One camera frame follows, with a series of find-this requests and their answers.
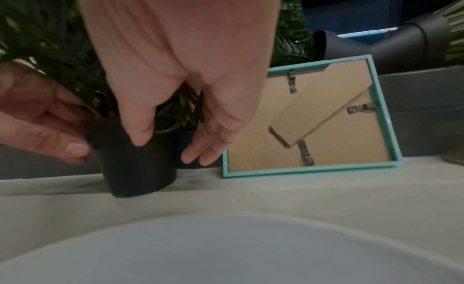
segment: white basin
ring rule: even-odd
[[[0,265],[1,284],[457,284],[464,269],[345,228],[258,214],[107,229]]]

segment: teal picture frame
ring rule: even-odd
[[[372,61],[371,55],[355,56],[348,58],[341,58],[335,60],[324,60],[318,62],[282,66],[270,68],[268,70],[268,76],[279,75],[288,73],[289,70],[295,72],[309,71],[316,69],[324,69],[332,63],[340,63],[354,60],[366,60],[369,67],[369,73],[372,78],[372,86],[370,87],[370,93],[372,100],[379,105],[376,110],[376,115],[382,130],[382,134],[385,140],[390,161],[381,163],[369,163],[369,164],[341,164],[331,166],[314,166],[314,167],[299,167],[299,168],[285,168],[285,169],[271,169],[271,170],[260,170],[260,171],[247,171],[247,172],[229,172],[229,158],[227,150],[223,153],[223,175],[225,178],[231,177],[243,177],[243,176],[257,176],[257,175],[276,175],[276,174],[289,174],[289,173],[310,173],[310,172],[323,172],[323,171],[340,171],[340,170],[358,170],[358,169],[372,169],[372,168],[386,168],[386,167],[398,167],[403,165],[403,157],[401,155],[400,147],[396,139],[395,132],[393,130],[392,121],[388,114],[387,104],[383,97],[382,89],[378,80],[374,61]]]

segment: skin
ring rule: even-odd
[[[50,78],[20,63],[0,66],[0,143],[83,164],[79,123],[92,114]]]
[[[280,0],[79,0],[135,145],[156,106],[186,81],[205,96],[182,160],[216,160],[251,122],[266,78]]]

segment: metal clip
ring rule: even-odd
[[[296,76],[295,76],[295,71],[293,71],[293,70],[289,71],[289,90],[290,90],[290,94],[297,93],[297,90],[296,90]]]
[[[304,140],[298,140],[296,142],[298,148],[300,149],[301,157],[303,157],[307,166],[314,166],[314,159],[308,151],[308,147],[306,146],[306,142]]]
[[[349,106],[347,107],[347,112],[351,114],[356,114],[356,113],[368,113],[375,111],[377,109],[377,105],[375,103],[368,103],[368,104],[363,104],[363,105],[357,105],[357,106]]]

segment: brown frame backing board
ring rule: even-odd
[[[276,124],[280,128],[299,126],[283,131],[302,135],[287,140],[304,140],[315,166],[390,161],[377,115],[350,115],[346,110],[372,102],[371,76],[367,64],[362,63],[366,61],[333,63],[325,69],[296,73],[295,94],[289,92],[288,74],[268,77],[256,116],[228,149],[229,172],[306,166],[296,144],[285,146],[286,142],[271,133],[271,125]]]

